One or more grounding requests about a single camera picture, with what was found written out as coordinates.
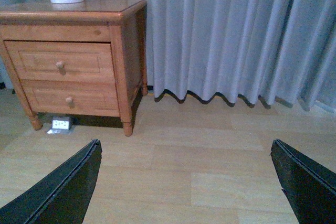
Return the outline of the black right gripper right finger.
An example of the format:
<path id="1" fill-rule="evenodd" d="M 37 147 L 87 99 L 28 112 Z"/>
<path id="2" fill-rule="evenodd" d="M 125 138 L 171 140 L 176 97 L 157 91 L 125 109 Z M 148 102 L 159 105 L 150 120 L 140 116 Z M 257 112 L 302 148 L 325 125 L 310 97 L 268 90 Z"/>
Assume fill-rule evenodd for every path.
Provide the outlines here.
<path id="1" fill-rule="evenodd" d="M 335 173 L 276 139 L 271 159 L 299 223 L 335 223 Z"/>

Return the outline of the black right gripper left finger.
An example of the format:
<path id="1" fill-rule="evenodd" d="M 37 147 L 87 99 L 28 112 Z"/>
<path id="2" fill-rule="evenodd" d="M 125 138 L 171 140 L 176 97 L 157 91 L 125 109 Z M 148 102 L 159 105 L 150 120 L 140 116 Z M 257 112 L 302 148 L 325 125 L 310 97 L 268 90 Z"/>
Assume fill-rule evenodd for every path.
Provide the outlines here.
<path id="1" fill-rule="evenodd" d="M 96 187 L 102 147 L 92 140 L 1 208 L 1 223 L 83 223 Z"/>

